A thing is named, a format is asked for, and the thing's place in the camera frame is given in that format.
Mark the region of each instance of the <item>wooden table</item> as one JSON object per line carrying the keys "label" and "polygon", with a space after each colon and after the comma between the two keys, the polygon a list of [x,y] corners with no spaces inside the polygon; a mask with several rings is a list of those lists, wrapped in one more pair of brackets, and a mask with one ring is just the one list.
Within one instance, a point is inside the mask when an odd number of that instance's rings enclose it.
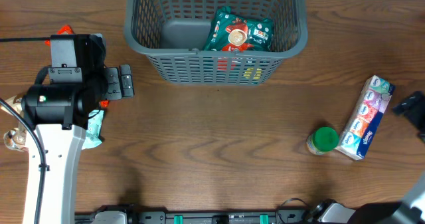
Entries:
{"label": "wooden table", "polygon": [[[76,211],[274,209],[290,197],[358,207],[400,199],[424,171],[425,145],[391,112],[361,162],[305,147],[321,124],[343,129],[374,74],[397,85],[390,107],[424,89],[424,0],[307,0],[307,47],[258,87],[166,83],[124,41],[125,11],[126,0],[0,0],[0,37],[45,37],[69,24],[104,35],[108,66],[132,65],[135,97],[110,104],[105,142],[82,152]],[[0,43],[0,53],[2,98],[50,62],[41,42]],[[17,126],[0,119],[1,134]],[[27,160],[0,145],[0,223],[21,222]]]}

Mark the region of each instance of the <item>green clip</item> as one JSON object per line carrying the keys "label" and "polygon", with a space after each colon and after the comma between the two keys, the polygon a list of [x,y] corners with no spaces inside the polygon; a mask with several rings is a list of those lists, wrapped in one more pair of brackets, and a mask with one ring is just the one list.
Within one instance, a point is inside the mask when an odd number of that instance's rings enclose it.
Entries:
{"label": "green clip", "polygon": [[268,215],[266,214],[260,215],[260,224],[268,224]]}
{"label": "green clip", "polygon": [[183,216],[178,216],[178,215],[174,216],[174,224],[183,224]]}

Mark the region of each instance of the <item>coffee packet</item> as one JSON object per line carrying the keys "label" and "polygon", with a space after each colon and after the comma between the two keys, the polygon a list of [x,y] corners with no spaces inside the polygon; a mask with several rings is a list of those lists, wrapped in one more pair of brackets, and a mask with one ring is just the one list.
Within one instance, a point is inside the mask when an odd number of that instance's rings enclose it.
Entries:
{"label": "coffee packet", "polygon": [[230,7],[217,10],[205,51],[270,51],[273,22],[255,21],[231,14]]}

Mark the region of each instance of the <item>green cap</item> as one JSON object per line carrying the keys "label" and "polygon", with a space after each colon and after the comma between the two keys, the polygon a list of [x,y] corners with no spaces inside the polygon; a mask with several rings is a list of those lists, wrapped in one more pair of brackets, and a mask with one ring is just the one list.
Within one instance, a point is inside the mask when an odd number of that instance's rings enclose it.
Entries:
{"label": "green cap", "polygon": [[338,133],[330,127],[319,128],[313,134],[313,145],[321,152],[329,152],[338,146]]}

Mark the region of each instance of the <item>kleenex box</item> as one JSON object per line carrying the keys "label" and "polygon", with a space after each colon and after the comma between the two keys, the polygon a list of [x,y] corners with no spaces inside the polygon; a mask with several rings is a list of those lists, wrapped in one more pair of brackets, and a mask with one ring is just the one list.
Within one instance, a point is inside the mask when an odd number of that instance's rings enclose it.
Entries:
{"label": "kleenex box", "polygon": [[394,85],[376,75],[366,81],[337,150],[354,160],[365,158],[394,89]]}

